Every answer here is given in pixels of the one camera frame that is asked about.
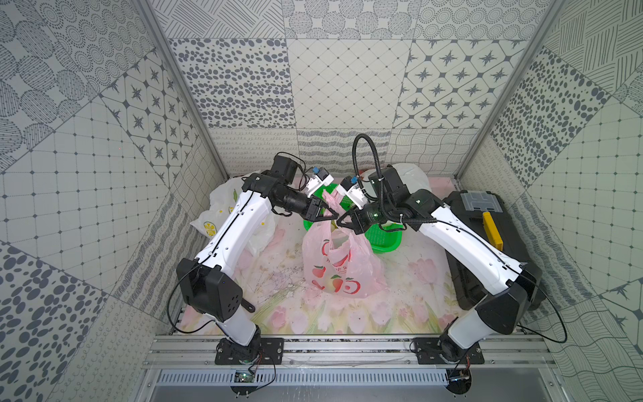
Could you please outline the pink peach-print plastic bag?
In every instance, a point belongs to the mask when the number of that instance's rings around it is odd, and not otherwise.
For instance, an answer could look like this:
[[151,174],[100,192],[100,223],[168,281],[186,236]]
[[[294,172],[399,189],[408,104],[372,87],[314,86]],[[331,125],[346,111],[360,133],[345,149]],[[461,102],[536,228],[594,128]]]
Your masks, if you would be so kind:
[[326,219],[311,225],[302,243],[305,283],[347,298],[367,298],[388,287],[383,262],[364,235]]

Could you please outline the aluminium mounting rail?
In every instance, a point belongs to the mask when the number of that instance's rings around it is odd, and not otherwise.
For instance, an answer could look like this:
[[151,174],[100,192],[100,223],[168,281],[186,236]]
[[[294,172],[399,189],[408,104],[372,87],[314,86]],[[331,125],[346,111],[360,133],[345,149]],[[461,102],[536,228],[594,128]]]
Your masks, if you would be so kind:
[[[437,348],[423,348],[413,335],[284,336],[280,348],[272,347],[281,361],[279,369],[426,367],[452,369]],[[158,336],[144,358],[147,369],[246,368],[219,346],[221,336]],[[542,338],[533,335],[490,336],[480,341],[458,365],[463,369],[548,369],[554,357]]]

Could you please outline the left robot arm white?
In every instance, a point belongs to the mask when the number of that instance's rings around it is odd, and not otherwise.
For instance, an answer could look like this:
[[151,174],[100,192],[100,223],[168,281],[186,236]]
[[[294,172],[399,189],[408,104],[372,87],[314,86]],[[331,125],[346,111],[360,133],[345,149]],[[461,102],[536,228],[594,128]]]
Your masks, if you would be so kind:
[[304,188],[296,189],[291,185],[299,167],[290,157],[276,155],[270,169],[243,179],[242,192],[221,229],[194,259],[183,259],[177,266],[177,288],[184,302],[210,317],[229,341],[244,348],[255,346],[260,330],[244,313],[243,291],[233,276],[253,234],[276,208],[313,223],[338,217],[314,195],[331,184],[330,172],[315,167]]

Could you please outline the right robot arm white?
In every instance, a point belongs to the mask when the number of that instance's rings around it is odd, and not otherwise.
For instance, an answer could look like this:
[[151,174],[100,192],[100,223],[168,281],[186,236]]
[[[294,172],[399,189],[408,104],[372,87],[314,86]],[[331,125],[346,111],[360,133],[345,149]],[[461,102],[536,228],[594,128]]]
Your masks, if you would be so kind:
[[539,278],[526,263],[505,255],[469,229],[428,189],[408,191],[393,167],[382,167],[369,135],[360,133],[354,140],[365,141],[373,154],[375,172],[369,180],[375,195],[368,196],[358,176],[346,178],[338,190],[351,199],[353,207],[338,218],[338,226],[357,235],[388,222],[397,229],[412,229],[454,256],[485,289],[484,298],[440,335],[442,358],[459,363],[487,336],[512,333],[538,294]]

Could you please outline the plain white plastic bag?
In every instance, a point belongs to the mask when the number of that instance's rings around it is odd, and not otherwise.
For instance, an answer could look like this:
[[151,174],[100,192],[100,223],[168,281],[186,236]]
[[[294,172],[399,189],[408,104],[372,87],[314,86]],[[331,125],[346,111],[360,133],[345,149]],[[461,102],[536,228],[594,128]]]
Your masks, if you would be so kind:
[[[417,165],[403,162],[394,164],[393,168],[396,169],[402,182],[407,186],[411,194],[419,189],[433,191],[429,177]],[[360,178],[363,179],[365,192],[371,197],[376,196],[376,190],[373,188],[373,184],[371,184],[368,177],[375,173],[376,169],[368,169],[360,175]]]

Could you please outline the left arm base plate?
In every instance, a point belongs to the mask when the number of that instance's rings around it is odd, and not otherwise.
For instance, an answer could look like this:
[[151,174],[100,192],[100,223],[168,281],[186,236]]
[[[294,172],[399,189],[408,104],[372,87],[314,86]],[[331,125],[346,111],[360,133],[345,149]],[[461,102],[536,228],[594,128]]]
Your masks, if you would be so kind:
[[284,338],[254,337],[248,346],[224,338],[217,345],[215,364],[250,364],[259,358],[262,364],[281,365],[284,349]]

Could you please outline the green plastic basket tray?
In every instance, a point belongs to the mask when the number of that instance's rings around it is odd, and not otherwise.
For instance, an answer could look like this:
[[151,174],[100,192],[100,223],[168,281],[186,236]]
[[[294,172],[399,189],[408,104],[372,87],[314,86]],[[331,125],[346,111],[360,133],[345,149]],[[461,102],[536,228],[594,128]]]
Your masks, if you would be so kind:
[[[338,187],[338,184],[329,184],[328,186],[321,186],[314,195],[320,199],[323,199],[324,192],[328,194],[333,194],[334,190]],[[348,197],[344,197],[340,205],[342,209],[348,211],[353,207],[353,202]],[[306,231],[308,231],[312,222],[303,221],[303,226]],[[403,226],[401,224],[386,224],[386,230],[381,229],[378,225],[371,226],[368,231],[365,233],[366,238],[371,244],[372,250],[375,254],[383,254],[395,251],[401,244],[403,236]]]

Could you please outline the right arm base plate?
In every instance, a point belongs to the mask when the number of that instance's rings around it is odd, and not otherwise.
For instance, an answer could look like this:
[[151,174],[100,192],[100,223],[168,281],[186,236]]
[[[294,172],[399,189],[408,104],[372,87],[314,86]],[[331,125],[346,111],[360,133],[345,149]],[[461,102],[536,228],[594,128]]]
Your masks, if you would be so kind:
[[418,364],[484,364],[485,358],[478,343],[463,349],[439,337],[414,338],[410,351],[416,356]]

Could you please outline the white lemon-print plastic bag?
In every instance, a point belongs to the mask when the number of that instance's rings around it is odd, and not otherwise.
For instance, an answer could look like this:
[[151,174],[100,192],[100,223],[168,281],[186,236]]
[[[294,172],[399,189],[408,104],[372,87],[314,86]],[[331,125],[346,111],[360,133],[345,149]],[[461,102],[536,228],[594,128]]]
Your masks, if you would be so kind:
[[[242,178],[233,178],[213,190],[209,195],[210,208],[192,221],[191,226],[203,236],[213,238],[233,212],[241,196],[243,184]],[[259,256],[269,245],[275,232],[276,217],[269,213],[249,239],[247,251],[254,257]]]

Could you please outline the floral pink table mat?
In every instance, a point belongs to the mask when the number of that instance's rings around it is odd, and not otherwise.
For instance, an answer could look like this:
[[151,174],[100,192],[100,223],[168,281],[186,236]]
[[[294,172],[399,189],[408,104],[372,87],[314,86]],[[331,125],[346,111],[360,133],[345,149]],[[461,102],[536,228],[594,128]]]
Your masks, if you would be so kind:
[[418,232],[403,232],[398,249],[379,255],[386,288],[352,298],[306,281],[299,215],[269,217],[269,243],[257,255],[243,249],[233,273],[264,334],[440,333],[464,314],[444,248]]

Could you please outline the red black pipe wrench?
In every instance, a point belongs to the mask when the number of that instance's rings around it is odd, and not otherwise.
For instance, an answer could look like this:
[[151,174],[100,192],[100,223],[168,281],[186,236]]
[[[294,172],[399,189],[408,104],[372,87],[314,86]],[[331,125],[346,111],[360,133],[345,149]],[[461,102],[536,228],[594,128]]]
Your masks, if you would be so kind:
[[249,301],[243,299],[241,301],[241,306],[248,312],[248,313],[255,313],[256,312],[256,307],[250,303]]

